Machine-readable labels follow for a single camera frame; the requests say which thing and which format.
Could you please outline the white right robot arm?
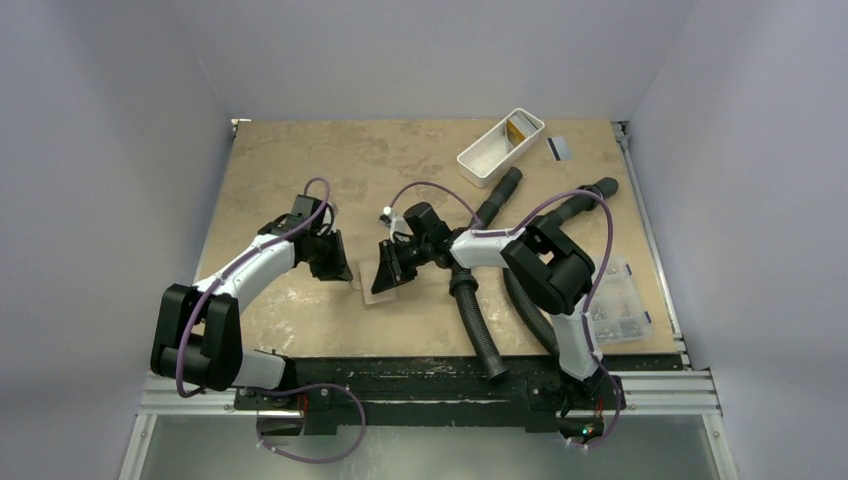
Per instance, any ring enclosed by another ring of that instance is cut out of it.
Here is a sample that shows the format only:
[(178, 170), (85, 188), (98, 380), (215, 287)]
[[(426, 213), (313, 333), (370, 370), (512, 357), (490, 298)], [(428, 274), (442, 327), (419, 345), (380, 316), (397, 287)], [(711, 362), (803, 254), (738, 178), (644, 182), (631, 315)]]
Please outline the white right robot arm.
[(588, 404), (621, 411), (623, 388), (604, 364), (590, 315), (611, 257), (614, 224), (606, 221), (608, 237), (599, 263), (561, 228), (597, 207), (608, 207), (599, 194), (573, 190), (547, 213), (535, 209), (516, 227), (491, 230), (479, 221), (450, 228), (430, 204), (421, 202), (401, 217), (399, 222), (407, 229), (392, 231), (380, 243), (371, 292), (381, 294), (405, 285), (429, 263), (443, 269), (501, 268), (523, 291), (530, 311), (547, 315), (543, 323), (556, 342), (564, 411)]

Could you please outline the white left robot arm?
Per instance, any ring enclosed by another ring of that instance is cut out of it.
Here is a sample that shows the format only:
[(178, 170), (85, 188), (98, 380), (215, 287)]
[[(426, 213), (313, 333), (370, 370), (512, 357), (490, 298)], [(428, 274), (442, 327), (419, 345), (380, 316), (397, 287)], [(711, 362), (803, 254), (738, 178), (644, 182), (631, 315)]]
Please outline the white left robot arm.
[(297, 399), (293, 359), (250, 350), (241, 315), (272, 282), (300, 264), (319, 281), (349, 281), (336, 210), (299, 195), (290, 212), (264, 225), (249, 246), (218, 272), (192, 285), (173, 284), (162, 296), (150, 358), (151, 371), (176, 381), (181, 396), (194, 391), (259, 389), (272, 408)]

